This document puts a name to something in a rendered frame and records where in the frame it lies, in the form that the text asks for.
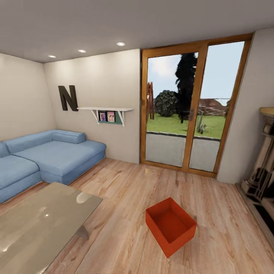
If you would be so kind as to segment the storage box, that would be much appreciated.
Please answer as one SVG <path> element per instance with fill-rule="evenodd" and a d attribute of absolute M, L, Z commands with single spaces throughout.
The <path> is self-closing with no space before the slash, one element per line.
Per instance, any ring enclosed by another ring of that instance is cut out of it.
<path fill-rule="evenodd" d="M 194 237 L 197 227 L 171 197 L 146 210 L 146 224 L 167 258 Z"/>

